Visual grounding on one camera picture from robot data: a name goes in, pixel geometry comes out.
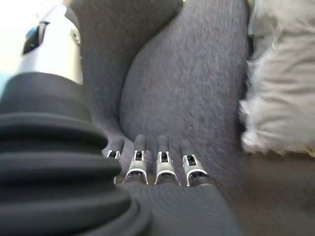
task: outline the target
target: black fabric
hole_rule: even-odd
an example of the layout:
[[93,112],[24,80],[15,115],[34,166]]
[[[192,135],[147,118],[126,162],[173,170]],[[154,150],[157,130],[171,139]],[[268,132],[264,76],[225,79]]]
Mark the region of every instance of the black fabric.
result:
[[146,186],[132,182],[122,187],[152,210],[146,236],[243,235],[221,193],[213,186]]

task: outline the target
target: robotic finger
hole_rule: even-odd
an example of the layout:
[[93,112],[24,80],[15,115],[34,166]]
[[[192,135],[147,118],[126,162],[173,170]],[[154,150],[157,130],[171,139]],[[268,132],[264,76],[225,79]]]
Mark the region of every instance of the robotic finger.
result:
[[146,149],[146,137],[143,134],[140,134],[134,141],[134,156],[123,183],[137,181],[148,184],[146,172]]
[[173,161],[169,154],[169,141],[165,135],[157,138],[157,178],[155,184],[174,183],[181,185],[174,171]]
[[201,163],[195,156],[190,142],[182,140],[179,144],[179,150],[183,157],[183,168],[187,180],[187,187],[213,185],[208,173],[203,169]]

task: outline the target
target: gray fabric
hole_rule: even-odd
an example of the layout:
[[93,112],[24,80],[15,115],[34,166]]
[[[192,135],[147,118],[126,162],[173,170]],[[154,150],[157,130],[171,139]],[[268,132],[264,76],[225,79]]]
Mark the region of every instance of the gray fabric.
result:
[[137,55],[121,102],[125,134],[171,139],[175,171],[189,139],[221,191],[236,189],[246,162],[238,144],[237,105],[246,59],[247,7],[242,0],[190,0]]
[[97,118],[118,117],[133,58],[182,8],[181,0],[75,0],[84,84]]

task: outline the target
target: black fingertip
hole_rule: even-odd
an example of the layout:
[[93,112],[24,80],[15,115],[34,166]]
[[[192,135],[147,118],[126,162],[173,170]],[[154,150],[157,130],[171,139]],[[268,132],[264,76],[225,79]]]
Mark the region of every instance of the black fingertip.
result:
[[134,141],[134,149],[138,151],[147,149],[147,141],[144,134],[140,134],[136,137],[136,140]]
[[192,146],[188,140],[181,140],[179,143],[179,152],[181,156],[194,154]]
[[165,135],[160,135],[157,138],[157,150],[161,152],[167,152],[169,151],[169,141],[168,137]]
[[123,149],[124,149],[124,145],[125,145],[125,140],[121,137],[121,136],[117,136],[112,144],[111,144],[111,150],[113,151],[119,151],[120,153],[123,152]]

